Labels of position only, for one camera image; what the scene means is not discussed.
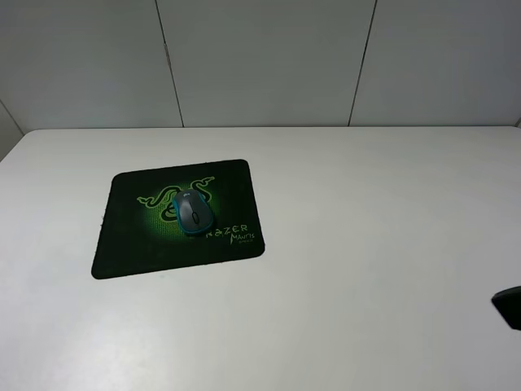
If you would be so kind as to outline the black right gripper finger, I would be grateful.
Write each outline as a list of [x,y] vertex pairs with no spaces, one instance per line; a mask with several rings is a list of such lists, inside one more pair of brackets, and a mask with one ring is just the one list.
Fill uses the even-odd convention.
[[514,330],[521,330],[521,287],[508,288],[493,295],[492,304]]

